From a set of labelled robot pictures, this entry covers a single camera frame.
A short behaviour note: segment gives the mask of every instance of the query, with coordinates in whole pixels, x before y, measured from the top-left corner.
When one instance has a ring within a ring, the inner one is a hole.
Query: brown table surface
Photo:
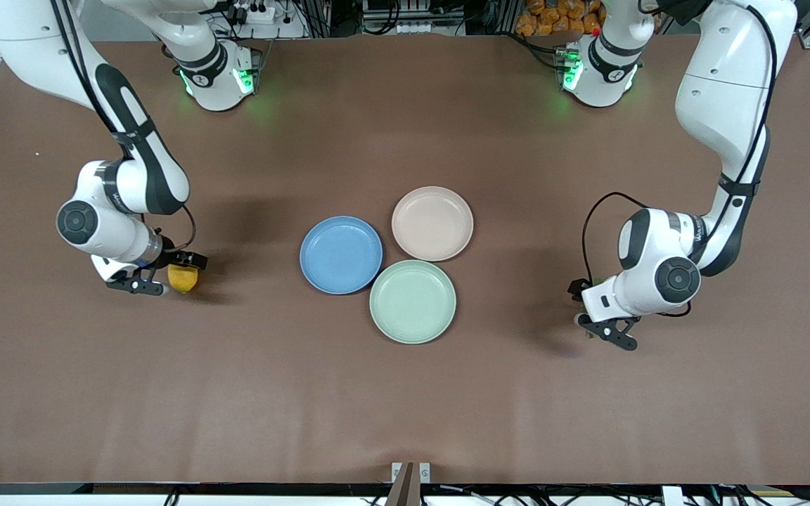
[[[192,182],[197,292],[108,290],[54,217],[88,160],[119,156],[92,112],[0,74],[0,481],[810,483],[810,52],[794,47],[739,262],[639,350],[587,339],[565,289],[599,196],[706,212],[717,156],[679,127],[696,38],[655,37],[636,86],[586,108],[508,39],[283,41],[230,112],[184,95],[155,43],[101,46]],[[373,326],[368,292],[319,294],[305,233],[336,214],[404,259],[396,201],[450,187],[476,231],[441,263],[456,320],[425,346]],[[596,275],[634,212],[595,215]],[[186,217],[153,218],[177,240]]]

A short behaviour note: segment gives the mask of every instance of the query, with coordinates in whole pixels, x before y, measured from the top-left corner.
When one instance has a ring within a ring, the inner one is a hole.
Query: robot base
[[[186,76],[186,93],[209,111],[227,111],[249,96],[257,93],[261,78],[261,51],[245,48],[232,41],[221,41],[227,49],[228,64],[209,87],[196,86]]]
[[[572,49],[578,51],[579,55],[581,55],[581,61],[577,65],[581,65],[582,68],[573,72],[573,81],[571,83],[562,80],[562,88],[566,92],[572,93],[573,96],[577,97],[577,100],[586,105],[607,107],[617,103],[621,96],[630,89],[630,86],[633,86],[633,76],[636,74],[638,66],[634,66],[633,70],[624,74],[623,77],[611,76],[618,79],[616,82],[605,81],[604,76],[589,63],[589,44],[594,42],[595,39],[592,35],[584,35],[579,41],[567,45],[569,51]]]

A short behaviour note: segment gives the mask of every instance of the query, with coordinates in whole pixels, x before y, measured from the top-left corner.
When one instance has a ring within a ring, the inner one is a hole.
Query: yellow lemon
[[[189,292],[197,281],[199,281],[199,269],[181,268],[173,264],[167,266],[167,282],[177,292],[181,294]]]

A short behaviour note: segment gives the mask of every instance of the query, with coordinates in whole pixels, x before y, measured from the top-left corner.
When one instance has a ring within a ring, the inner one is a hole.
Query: power strip
[[[277,12],[276,7],[267,7],[264,12],[250,11],[248,17],[245,19],[247,22],[254,23],[254,25],[273,25],[274,13]]]

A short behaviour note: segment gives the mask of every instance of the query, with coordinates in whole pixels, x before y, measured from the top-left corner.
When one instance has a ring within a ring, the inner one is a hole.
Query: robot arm
[[[58,211],[61,237],[90,254],[110,287],[163,294],[151,279],[126,283],[141,268],[181,263],[184,253],[136,218],[173,214],[189,198],[186,173],[123,74],[78,27],[65,0],[0,0],[0,54],[20,80],[98,112],[124,157],[86,164],[70,201]],[[206,259],[186,254],[199,268]]]
[[[226,111],[257,89],[260,52],[218,41],[199,12],[217,0],[103,0],[142,22],[180,66],[186,90],[209,111]]]
[[[626,331],[639,317],[687,304],[701,276],[733,265],[771,144],[764,119],[773,81],[796,19],[791,0],[708,4],[675,107],[681,126],[721,158],[714,204],[701,216],[636,212],[618,240],[623,271],[581,291],[587,310],[578,315],[582,327],[634,349]]]

